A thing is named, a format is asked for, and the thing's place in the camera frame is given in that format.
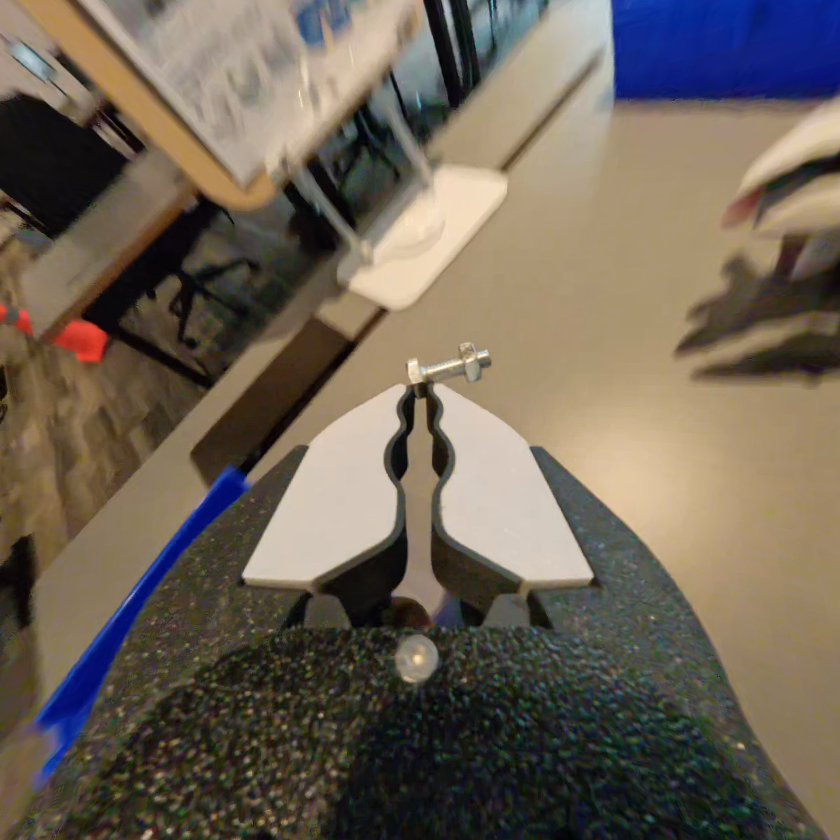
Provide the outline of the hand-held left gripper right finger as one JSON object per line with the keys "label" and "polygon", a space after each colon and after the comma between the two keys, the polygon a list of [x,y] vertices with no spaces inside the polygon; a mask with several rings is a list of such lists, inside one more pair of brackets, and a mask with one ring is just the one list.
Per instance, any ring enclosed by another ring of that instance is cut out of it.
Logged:
{"label": "hand-held left gripper right finger", "polygon": [[523,436],[446,385],[431,394],[442,447],[434,497],[442,540],[494,585],[564,589],[595,573]]}

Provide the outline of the printed poster sheet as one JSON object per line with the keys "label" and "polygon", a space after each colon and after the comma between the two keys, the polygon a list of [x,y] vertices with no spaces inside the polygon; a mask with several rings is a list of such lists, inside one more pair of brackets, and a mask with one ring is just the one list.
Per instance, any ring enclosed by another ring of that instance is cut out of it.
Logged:
{"label": "printed poster sheet", "polygon": [[379,87],[422,2],[19,2],[195,188],[236,211]]}

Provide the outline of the silver metal bolt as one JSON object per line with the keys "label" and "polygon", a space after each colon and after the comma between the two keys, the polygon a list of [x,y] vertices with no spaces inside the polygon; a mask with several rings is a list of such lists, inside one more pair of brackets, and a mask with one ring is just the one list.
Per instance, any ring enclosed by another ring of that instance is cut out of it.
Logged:
{"label": "silver metal bolt", "polygon": [[456,357],[435,364],[424,365],[419,359],[409,360],[406,363],[406,375],[408,384],[414,389],[423,389],[428,385],[455,379],[464,379],[467,382],[459,360],[459,348]]}

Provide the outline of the blue plastic storage bin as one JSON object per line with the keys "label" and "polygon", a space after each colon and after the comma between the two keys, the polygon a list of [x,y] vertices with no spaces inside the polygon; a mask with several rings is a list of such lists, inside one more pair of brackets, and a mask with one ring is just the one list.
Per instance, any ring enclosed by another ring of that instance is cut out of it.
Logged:
{"label": "blue plastic storage bin", "polygon": [[198,536],[248,489],[241,470],[232,466],[223,470],[39,710],[35,729],[49,736],[50,752],[35,776],[36,789],[47,784],[79,737],[124,639],[158,584]]}
{"label": "blue plastic storage bin", "polygon": [[838,1],[613,1],[616,97],[830,98]]}

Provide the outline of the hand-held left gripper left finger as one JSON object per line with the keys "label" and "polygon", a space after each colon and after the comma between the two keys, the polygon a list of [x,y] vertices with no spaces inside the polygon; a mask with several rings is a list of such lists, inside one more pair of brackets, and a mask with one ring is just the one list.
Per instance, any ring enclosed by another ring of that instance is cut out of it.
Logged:
{"label": "hand-held left gripper left finger", "polygon": [[244,568],[250,586],[314,591],[389,537],[398,492],[385,453],[403,428],[404,387],[391,387],[309,445]]}

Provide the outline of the orange traffic cone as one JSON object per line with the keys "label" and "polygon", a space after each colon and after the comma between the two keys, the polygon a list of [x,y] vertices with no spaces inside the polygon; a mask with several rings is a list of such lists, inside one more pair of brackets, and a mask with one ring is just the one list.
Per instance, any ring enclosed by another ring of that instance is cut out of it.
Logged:
{"label": "orange traffic cone", "polygon": [[[26,310],[1,305],[1,323],[14,328],[29,338],[35,333]],[[109,335],[98,326],[84,321],[73,320],[52,339],[47,339],[56,347],[69,351],[77,360],[85,364],[99,364],[109,346]]]}

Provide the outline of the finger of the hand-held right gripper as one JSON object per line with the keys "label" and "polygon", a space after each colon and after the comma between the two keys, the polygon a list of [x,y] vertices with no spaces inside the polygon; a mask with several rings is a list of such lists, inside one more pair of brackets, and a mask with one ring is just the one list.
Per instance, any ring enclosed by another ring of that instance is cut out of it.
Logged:
{"label": "finger of the hand-held right gripper", "polygon": [[832,159],[838,152],[839,100],[830,99],[751,163],[727,208],[727,221],[746,221],[753,215],[765,187],[803,165]]}
{"label": "finger of the hand-held right gripper", "polygon": [[759,236],[802,238],[805,243],[786,276],[810,279],[838,265],[839,179],[817,177],[763,210],[755,223]]}

